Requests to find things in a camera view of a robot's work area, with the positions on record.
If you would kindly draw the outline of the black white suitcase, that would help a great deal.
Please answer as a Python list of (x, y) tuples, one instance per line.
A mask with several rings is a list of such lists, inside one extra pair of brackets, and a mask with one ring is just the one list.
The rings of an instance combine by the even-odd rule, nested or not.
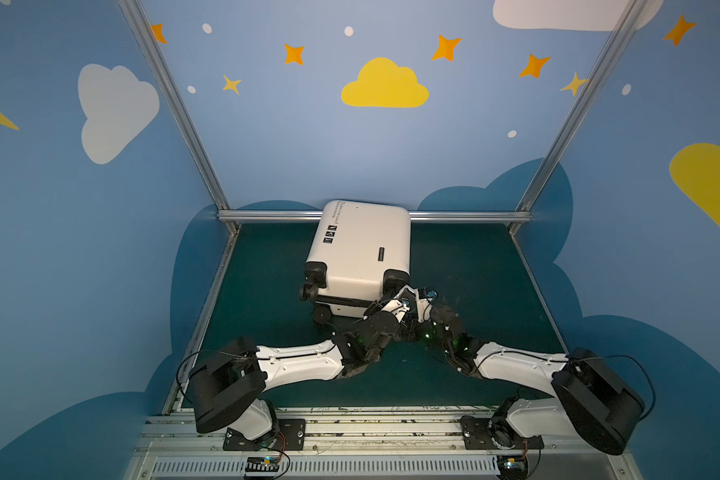
[(322, 211), (304, 264), (300, 299), (312, 319), (361, 318), (372, 302), (410, 281), (410, 213), (397, 206), (333, 200)]

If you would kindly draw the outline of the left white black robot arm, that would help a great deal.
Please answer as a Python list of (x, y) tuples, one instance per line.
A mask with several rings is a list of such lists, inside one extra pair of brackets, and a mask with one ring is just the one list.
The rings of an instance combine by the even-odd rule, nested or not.
[(240, 337), (198, 362), (188, 376), (196, 431), (232, 426), (249, 441), (275, 430), (274, 411), (260, 398), (268, 390), (304, 381), (345, 379), (381, 359), (410, 308), (397, 300), (364, 317), (353, 331), (300, 347), (274, 348)]

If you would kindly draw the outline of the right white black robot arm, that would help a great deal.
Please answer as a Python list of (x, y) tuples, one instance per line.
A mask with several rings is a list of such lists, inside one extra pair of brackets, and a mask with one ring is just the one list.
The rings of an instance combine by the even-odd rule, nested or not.
[(420, 300), (417, 309), (421, 337), (433, 341), (445, 362), (460, 374), (543, 393), (535, 400), (513, 395), (492, 414), (487, 431), (499, 448), (562, 436), (620, 455), (637, 424), (653, 410), (606, 358), (588, 349), (549, 354), (503, 346), (470, 335), (460, 316), (448, 307)]

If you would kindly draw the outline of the right small circuit board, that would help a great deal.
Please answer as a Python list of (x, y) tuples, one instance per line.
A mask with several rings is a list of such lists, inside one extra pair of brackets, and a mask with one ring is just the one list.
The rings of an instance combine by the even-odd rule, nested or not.
[(499, 480), (525, 480), (529, 473), (529, 466), (526, 460), (511, 456), (499, 456), (497, 458)]

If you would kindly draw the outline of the small circuit board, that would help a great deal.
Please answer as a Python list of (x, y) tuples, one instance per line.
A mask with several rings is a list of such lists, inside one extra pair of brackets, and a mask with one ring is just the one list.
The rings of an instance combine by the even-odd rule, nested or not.
[(511, 456), (499, 456), (497, 458), (499, 480), (525, 480), (529, 473), (529, 466), (526, 460)]
[(243, 475), (251, 478), (274, 478), (282, 472), (284, 467), (283, 461), (277, 461), (272, 456), (251, 456), (245, 459)]

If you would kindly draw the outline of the left small circuit board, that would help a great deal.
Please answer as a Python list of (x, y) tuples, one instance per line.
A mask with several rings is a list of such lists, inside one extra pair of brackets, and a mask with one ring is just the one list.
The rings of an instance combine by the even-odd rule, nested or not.
[(277, 461), (272, 456), (251, 456), (245, 459), (243, 475), (251, 478), (274, 478), (282, 472), (284, 467), (283, 461)]

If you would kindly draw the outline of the rear aluminium crossbar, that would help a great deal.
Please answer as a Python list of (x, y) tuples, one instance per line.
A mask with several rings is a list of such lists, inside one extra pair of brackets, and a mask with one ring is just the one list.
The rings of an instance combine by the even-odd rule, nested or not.
[[(450, 211), (411, 211), (414, 223), (442, 224), (493, 224), (493, 223), (528, 223), (532, 220), (530, 212), (450, 212)], [(217, 217), (223, 222), (319, 222), (322, 212), (307, 211), (275, 211), (275, 210), (220, 210)]]

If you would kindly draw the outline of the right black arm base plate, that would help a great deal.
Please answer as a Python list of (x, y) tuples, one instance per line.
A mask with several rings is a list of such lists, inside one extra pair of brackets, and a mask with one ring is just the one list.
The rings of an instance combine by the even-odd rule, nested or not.
[(539, 450), (545, 444), (540, 436), (521, 437), (504, 419), (473, 416), (459, 419), (462, 439), (467, 450)]

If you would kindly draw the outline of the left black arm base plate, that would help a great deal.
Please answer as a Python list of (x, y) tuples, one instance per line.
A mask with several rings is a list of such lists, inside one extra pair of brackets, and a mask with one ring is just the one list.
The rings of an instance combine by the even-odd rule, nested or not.
[(222, 449), (224, 451), (302, 451), (306, 439), (304, 419), (281, 419), (270, 433), (258, 440), (247, 440), (242, 434), (228, 428)]

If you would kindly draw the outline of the aluminium front rail frame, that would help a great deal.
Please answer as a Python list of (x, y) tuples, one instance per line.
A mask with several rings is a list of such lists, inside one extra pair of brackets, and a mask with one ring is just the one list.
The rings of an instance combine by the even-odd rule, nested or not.
[[(522, 458), (528, 479), (639, 479), (630, 453), (603, 454), (582, 440), (549, 436), (539, 450), (467, 450), (459, 419), (487, 418), (477, 406), (283, 408), (304, 419), (302, 451), (224, 451), (225, 431), (201, 435), (188, 409), (147, 420), (127, 479), (498, 479), (497, 458)], [(272, 456), (274, 478), (245, 477), (247, 457)]]

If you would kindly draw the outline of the right aluminium frame post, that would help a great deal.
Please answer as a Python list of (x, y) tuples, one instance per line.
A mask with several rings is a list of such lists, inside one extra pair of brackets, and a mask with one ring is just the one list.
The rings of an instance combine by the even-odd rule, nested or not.
[(603, 49), (597, 57), (589, 72), (588, 81), (577, 94), (576, 99), (567, 114), (558, 134), (547, 154), (543, 157), (531, 181), (523, 193), (516, 212), (528, 216), (548, 183), (555, 168), (572, 142), (575, 134), (582, 125), (587, 113), (596, 101), (596, 98), (606, 83), (610, 73), (626, 50), (634, 33), (638, 30), (638, 21), (647, 8), (646, 0), (628, 1), (624, 11), (615, 24)]

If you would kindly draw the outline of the aluminium frame post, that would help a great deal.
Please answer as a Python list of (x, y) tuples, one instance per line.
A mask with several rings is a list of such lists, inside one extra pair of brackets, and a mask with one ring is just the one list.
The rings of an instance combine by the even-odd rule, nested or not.
[(596, 98), (606, 83), (610, 73), (626, 50), (634, 33), (638, 30), (638, 21), (647, 8), (646, 0), (628, 1), (624, 11), (615, 24), (603, 49), (597, 57), (589, 72), (588, 81), (577, 94), (576, 99), (567, 114), (558, 134), (547, 154), (543, 157), (531, 181), (523, 193), (516, 212), (528, 216), (548, 183), (555, 168), (572, 142), (575, 134), (582, 125), (587, 113), (596, 101)]
[(190, 117), (185, 102), (181, 97), (181, 93), (160, 49), (159, 42), (154, 36), (151, 24), (148, 22), (141, 2), (136, 0), (119, 0), (118, 4), (157, 81), (159, 89), (176, 121), (208, 192), (218, 210), (227, 210), (230, 205), (220, 180)]

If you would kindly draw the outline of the left aluminium frame post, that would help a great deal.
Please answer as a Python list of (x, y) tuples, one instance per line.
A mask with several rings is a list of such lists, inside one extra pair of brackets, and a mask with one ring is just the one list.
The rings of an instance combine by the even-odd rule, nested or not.
[(159, 89), (176, 121), (208, 192), (218, 210), (227, 210), (230, 205), (220, 180), (190, 117), (185, 102), (181, 97), (181, 93), (160, 49), (159, 42), (154, 36), (151, 24), (148, 22), (141, 2), (136, 0), (119, 0), (118, 4), (157, 81)]

